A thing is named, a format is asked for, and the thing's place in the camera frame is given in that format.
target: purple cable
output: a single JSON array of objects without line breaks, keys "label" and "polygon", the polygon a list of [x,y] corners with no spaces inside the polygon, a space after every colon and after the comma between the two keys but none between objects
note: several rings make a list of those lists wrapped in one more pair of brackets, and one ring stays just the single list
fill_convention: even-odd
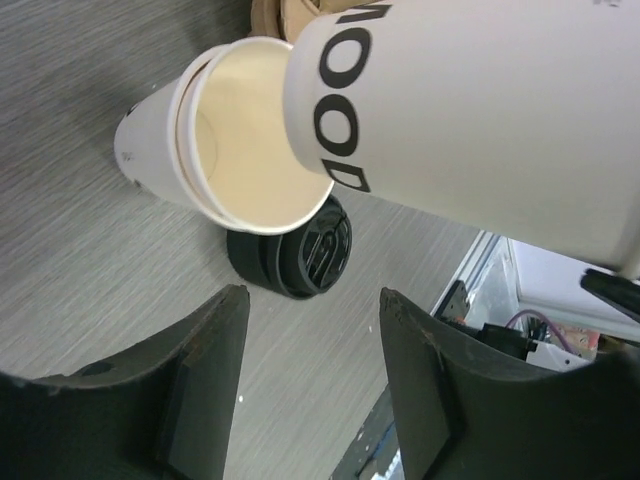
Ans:
[{"label": "purple cable", "polygon": [[533,310],[533,309],[526,309],[526,310],[522,310],[521,312],[516,313],[513,317],[511,317],[511,319],[507,322],[507,324],[505,325],[506,328],[512,328],[513,324],[516,323],[516,321],[520,318],[520,317],[524,317],[525,315],[531,315],[534,317],[537,317],[541,322],[544,322],[549,329],[553,332],[553,334],[558,337],[558,340],[560,341],[560,343],[562,344],[562,348],[564,348],[567,352],[576,355],[576,352],[573,350],[573,348],[571,348],[571,345],[569,345],[569,342],[567,342],[567,339],[565,338],[565,336],[562,334],[562,332],[560,332],[560,330],[558,329],[558,327],[556,327],[551,320],[549,320],[547,318],[547,316],[542,313],[539,312],[538,310]]}]

